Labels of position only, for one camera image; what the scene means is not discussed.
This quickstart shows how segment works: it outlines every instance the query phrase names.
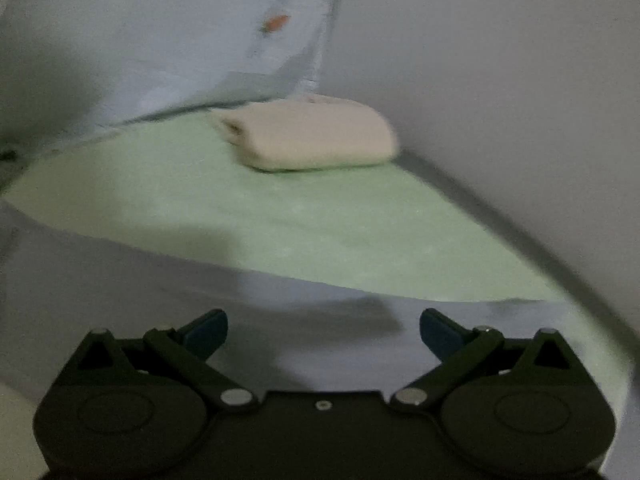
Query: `wall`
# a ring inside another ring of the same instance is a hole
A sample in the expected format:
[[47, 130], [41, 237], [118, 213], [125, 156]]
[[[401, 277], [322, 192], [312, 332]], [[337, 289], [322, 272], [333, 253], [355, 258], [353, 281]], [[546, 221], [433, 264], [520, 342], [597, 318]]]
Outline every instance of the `wall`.
[[533, 235], [640, 335], [640, 0], [341, 0], [321, 91]]

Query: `beige towel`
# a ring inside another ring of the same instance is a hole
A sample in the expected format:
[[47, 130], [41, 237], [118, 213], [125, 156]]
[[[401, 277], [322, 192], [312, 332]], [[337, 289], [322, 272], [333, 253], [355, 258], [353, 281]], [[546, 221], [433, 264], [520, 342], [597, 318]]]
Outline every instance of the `beige towel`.
[[380, 164], [399, 150], [379, 113], [345, 99], [308, 95], [212, 110], [211, 116], [236, 145], [240, 162], [266, 171]]

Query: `silver screw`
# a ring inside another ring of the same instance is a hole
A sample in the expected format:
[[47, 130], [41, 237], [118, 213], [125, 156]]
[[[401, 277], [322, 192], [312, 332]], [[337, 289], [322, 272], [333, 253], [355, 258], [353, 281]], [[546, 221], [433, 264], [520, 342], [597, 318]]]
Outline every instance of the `silver screw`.
[[420, 406], [425, 400], [427, 400], [427, 392], [420, 388], [404, 388], [399, 392], [396, 392], [396, 399], [403, 404], [412, 404], [413, 406]]
[[220, 400], [227, 406], [244, 406], [254, 400], [254, 396], [244, 388], [232, 388], [222, 392]]
[[334, 405], [330, 400], [318, 400], [318, 402], [316, 402], [316, 410], [320, 412], [327, 412], [333, 406]]

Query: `green sheet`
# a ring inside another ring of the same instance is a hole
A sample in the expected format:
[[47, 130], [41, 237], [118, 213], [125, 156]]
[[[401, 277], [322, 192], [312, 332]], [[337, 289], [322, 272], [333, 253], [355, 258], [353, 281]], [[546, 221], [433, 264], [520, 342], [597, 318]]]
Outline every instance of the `green sheet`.
[[259, 173], [204, 112], [52, 156], [6, 198], [53, 227], [225, 266], [430, 300], [563, 298], [397, 166]]

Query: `orange spot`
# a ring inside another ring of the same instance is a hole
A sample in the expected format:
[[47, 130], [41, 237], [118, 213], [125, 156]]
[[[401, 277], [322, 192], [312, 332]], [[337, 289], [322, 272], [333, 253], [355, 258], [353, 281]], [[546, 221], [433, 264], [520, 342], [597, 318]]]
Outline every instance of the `orange spot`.
[[262, 30], [264, 32], [277, 32], [278, 30], [281, 30], [282, 27], [287, 25], [287, 22], [289, 21], [289, 19], [290, 19], [290, 16], [287, 16], [286, 14], [273, 16], [272, 18], [269, 18], [267, 21], [265, 21], [262, 24]]

